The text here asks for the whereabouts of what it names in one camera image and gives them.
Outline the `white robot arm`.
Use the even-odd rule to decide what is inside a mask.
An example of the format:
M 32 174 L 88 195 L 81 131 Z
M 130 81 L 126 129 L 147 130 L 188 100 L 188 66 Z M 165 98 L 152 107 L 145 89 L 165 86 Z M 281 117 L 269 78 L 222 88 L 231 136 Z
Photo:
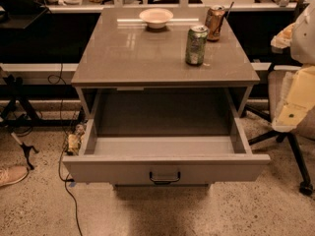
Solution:
M 280 102 L 272 121 L 276 131 L 290 132 L 315 106 L 315 2 L 275 35 L 271 45 L 278 49 L 289 47 L 291 58 L 302 64 L 295 73 L 284 73 Z

